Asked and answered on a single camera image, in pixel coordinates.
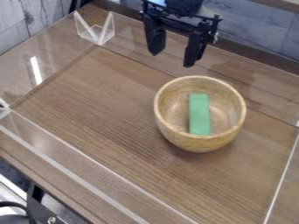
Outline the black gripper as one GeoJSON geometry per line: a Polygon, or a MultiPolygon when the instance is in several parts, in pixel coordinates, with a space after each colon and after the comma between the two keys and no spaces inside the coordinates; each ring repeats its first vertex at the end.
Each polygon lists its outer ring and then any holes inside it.
{"type": "Polygon", "coordinates": [[[221,15],[204,6],[204,0],[141,0],[144,35],[149,53],[165,47],[165,29],[189,33],[182,66],[192,67],[208,43],[217,41],[221,15]]]}

